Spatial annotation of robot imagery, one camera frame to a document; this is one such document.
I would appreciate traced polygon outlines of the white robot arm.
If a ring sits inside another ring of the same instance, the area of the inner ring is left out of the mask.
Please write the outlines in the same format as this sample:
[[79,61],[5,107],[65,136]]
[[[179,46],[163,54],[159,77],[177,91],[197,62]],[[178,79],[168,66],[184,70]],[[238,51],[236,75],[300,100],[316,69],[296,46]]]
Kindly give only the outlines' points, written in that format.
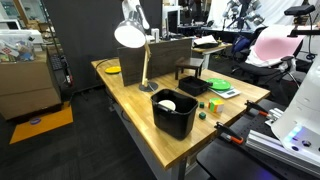
[[320,56],[314,59],[291,103],[271,130],[287,151],[320,165]]

